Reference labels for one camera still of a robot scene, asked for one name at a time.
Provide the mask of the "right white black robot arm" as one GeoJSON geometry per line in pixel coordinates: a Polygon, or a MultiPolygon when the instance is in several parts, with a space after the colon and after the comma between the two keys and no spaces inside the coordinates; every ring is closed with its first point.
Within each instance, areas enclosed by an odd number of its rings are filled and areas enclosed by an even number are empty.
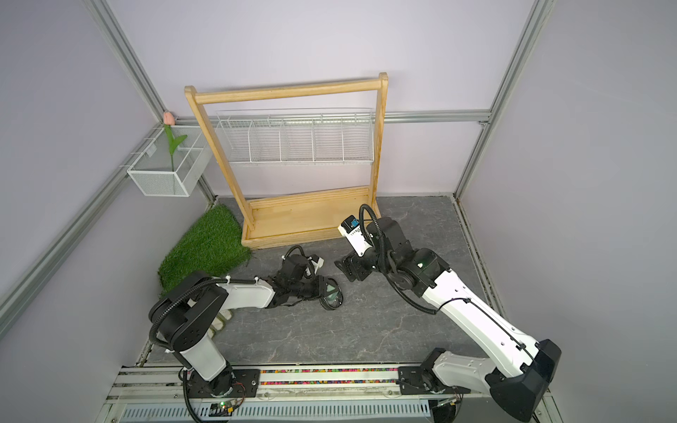
{"type": "Polygon", "coordinates": [[[532,419],[562,356],[555,342],[538,341],[501,317],[437,253],[414,248],[396,220],[364,224],[351,215],[338,231],[353,248],[335,263],[348,280],[383,275],[401,297],[413,293],[425,302],[416,304],[417,310],[448,317],[486,354],[477,359],[436,348],[414,376],[403,376],[404,390],[477,391],[514,419],[532,419]]]}

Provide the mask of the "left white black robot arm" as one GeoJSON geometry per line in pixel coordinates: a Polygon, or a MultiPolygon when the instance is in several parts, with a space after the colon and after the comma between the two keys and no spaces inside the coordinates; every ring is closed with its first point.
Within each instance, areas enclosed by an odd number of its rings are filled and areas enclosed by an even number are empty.
{"type": "Polygon", "coordinates": [[[217,315],[239,308],[291,307],[320,297],[317,272],[324,259],[316,254],[286,255],[269,278],[238,280],[195,271],[149,311],[149,340],[174,354],[190,371],[189,380],[214,397],[229,394],[236,383],[231,364],[208,335],[217,315]]]}

